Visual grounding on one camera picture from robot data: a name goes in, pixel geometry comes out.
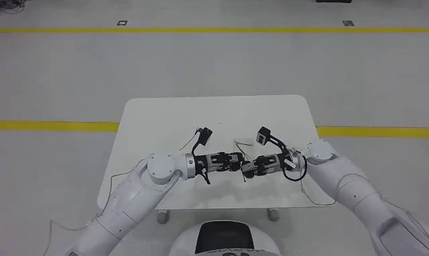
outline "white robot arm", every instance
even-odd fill
[[[312,179],[367,227],[378,255],[429,255],[429,227],[409,211],[388,203],[362,170],[325,140],[302,153]]]
[[[109,255],[122,238],[154,210],[180,176],[188,177],[185,157],[177,158],[182,160],[166,154],[150,155],[141,160],[109,196],[101,215],[59,255]],[[148,183],[142,178],[146,170],[151,172],[152,178]]]
[[[192,154],[172,156],[160,153],[141,160],[110,195],[102,214],[60,256],[109,255],[121,239],[158,205],[179,177],[187,180],[199,174],[210,184],[209,172],[226,170],[241,170],[246,178],[283,172],[291,181],[301,180],[308,172],[331,198],[356,214],[367,227],[378,255],[429,255],[428,225],[410,212],[386,202],[362,170],[340,156],[327,141],[320,139],[309,143],[304,151],[297,151],[271,136],[270,130],[261,128],[257,142],[262,145],[272,142],[282,152],[244,162],[241,153],[195,156],[196,146],[205,145],[211,134],[207,128],[200,132]],[[147,183],[142,179],[146,170],[150,176]],[[292,179],[286,171],[303,174]]]

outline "cable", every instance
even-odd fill
[[[242,144],[242,145],[248,145],[248,146],[252,146],[251,144],[246,144],[246,143],[239,143],[239,142],[236,142],[236,141],[234,141],[235,142],[235,146],[237,146],[237,148],[240,150],[240,152],[245,156],[245,157],[247,157],[249,160],[252,160],[251,159],[251,157],[250,157],[250,155],[248,155],[247,153],[245,153],[240,147],[239,147],[239,144]]]
[[[195,131],[195,133],[194,133],[194,136],[192,136],[192,138],[190,138],[190,140],[187,142],[187,143],[185,143],[185,145],[183,145],[183,147],[182,148],[180,148],[179,149],[179,151],[182,151],[183,150],[183,148],[185,148],[194,138],[195,138],[195,136],[196,136],[196,134],[198,133],[198,130],[199,130],[200,128],[199,127],[197,127],[196,128],[196,131]]]
[[[55,220],[50,220],[49,221],[49,239],[48,239],[48,245],[46,246],[46,249],[45,249],[45,252],[43,253],[43,256],[46,256],[46,253],[49,251],[49,248],[50,248],[50,246],[51,246],[51,240],[52,240],[52,225],[56,225],[57,227],[60,227],[61,229],[64,229],[64,230],[67,230],[67,231],[81,231],[81,230],[83,230],[83,229],[85,229],[86,227],[88,227],[96,218],[98,218],[98,217],[100,217],[101,215],[103,215],[103,213],[105,212],[105,210],[106,210],[106,207],[107,207],[107,205],[108,205],[108,203],[109,203],[109,201],[110,201],[110,196],[111,196],[111,193],[112,193],[112,183],[113,183],[113,178],[114,177],[117,177],[117,176],[122,176],[122,175],[125,175],[125,174],[130,174],[143,160],[144,160],[145,158],[143,158],[143,159],[141,159],[138,163],[137,163],[137,165],[135,165],[135,167],[134,168],[132,168],[129,172],[124,172],[124,173],[120,173],[120,174],[115,174],[115,175],[112,175],[111,177],[110,177],[110,186],[109,186],[109,196],[107,197],[107,201],[106,201],[106,204],[105,204],[105,207],[103,208],[103,210],[100,212],[100,214],[98,214],[98,213],[96,213],[95,214],[95,216],[89,221],[89,222],[87,222],[87,224],[84,226],[84,227],[80,227],[80,228],[76,228],[76,229],[74,229],[74,228],[68,228],[68,227],[65,227],[65,226],[63,226],[63,225],[61,225],[61,224],[59,224],[58,222],[56,222]]]
[[[293,181],[293,182],[299,182],[300,180],[304,179],[304,177],[307,175],[307,159],[305,156],[302,156],[304,158],[304,174],[301,175],[298,179],[290,178],[286,175],[286,172],[284,171],[284,167],[282,167],[283,176],[285,176],[286,179]]]

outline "yellow stripe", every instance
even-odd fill
[[[423,127],[317,127],[321,137],[395,137],[429,138],[429,128]]]
[[[0,130],[116,132],[116,122],[0,121]]]
[[[117,132],[117,122],[0,121],[8,131],[86,131]],[[321,137],[395,137],[429,138],[425,127],[317,127]]]
[[[427,34],[429,27],[147,27],[147,28],[0,28],[0,34],[189,34],[189,33],[306,33],[306,34]]]

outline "gray floor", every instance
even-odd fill
[[[428,27],[429,0],[34,0],[2,27]],[[135,97],[301,94],[317,125],[429,127],[427,34],[1,34],[0,120],[118,121]],[[0,131],[0,255],[41,255],[51,218],[84,225],[114,133]],[[329,138],[391,200],[429,221],[427,139]],[[156,214],[112,255],[166,255],[195,223],[239,219],[284,255],[374,255],[345,208]],[[52,250],[78,233],[54,228]]]

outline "caster wheel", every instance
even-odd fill
[[[279,210],[276,208],[268,208],[267,213],[268,213],[268,219],[271,222],[277,222],[280,219]]]
[[[168,217],[170,216],[170,212],[168,210],[160,210],[158,211],[158,223],[160,225],[164,225],[168,222]]]

